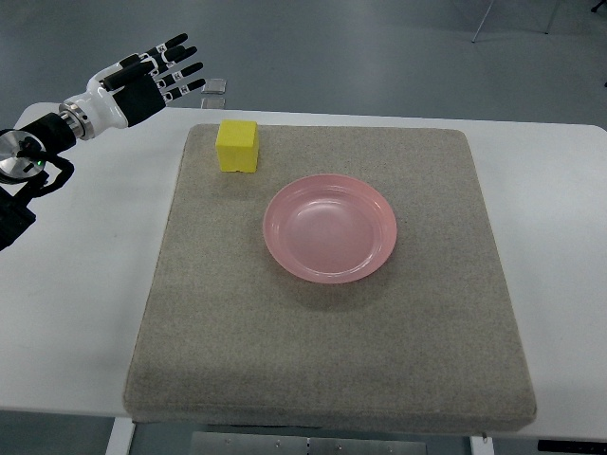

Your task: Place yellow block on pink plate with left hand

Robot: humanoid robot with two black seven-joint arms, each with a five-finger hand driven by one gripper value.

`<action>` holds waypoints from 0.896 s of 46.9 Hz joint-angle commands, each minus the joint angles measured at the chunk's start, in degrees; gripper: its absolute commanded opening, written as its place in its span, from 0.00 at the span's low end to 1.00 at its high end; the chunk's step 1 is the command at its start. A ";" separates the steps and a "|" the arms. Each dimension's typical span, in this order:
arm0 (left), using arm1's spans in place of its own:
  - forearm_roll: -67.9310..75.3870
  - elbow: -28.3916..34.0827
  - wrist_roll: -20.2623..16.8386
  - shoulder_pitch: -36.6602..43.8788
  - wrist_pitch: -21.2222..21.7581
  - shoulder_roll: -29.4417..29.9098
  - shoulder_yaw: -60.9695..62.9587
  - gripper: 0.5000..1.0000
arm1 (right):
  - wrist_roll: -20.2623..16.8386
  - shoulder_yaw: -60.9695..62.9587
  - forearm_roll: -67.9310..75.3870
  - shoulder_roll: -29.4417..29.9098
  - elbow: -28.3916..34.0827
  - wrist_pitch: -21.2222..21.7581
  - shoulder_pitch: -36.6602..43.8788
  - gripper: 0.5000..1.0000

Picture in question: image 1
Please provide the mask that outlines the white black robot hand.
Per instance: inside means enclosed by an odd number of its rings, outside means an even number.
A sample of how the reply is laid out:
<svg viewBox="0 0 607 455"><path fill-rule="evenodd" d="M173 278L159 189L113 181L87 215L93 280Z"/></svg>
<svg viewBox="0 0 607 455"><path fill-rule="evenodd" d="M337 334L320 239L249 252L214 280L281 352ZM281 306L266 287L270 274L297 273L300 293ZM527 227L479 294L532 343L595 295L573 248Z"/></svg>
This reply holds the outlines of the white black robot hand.
<svg viewBox="0 0 607 455"><path fill-rule="evenodd" d="M195 75L201 62L181 66L197 51L186 47L186 33L134 53L89 79L83 93L65 100L59 116L75 138L88 140L110 128L125 129L142 123L167 104L203 87Z"/></svg>

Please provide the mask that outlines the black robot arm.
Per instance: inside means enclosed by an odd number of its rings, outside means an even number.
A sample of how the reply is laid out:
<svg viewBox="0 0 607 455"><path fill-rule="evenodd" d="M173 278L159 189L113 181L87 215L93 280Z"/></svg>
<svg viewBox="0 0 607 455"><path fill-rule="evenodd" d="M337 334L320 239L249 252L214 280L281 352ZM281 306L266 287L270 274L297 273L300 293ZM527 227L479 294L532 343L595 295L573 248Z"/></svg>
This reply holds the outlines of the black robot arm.
<svg viewBox="0 0 607 455"><path fill-rule="evenodd" d="M59 190L73 175L74 165L60 156L78 136L70 120L47 114L21 129L1 132L1 247L11 246L36 221L28 204Z"/></svg>

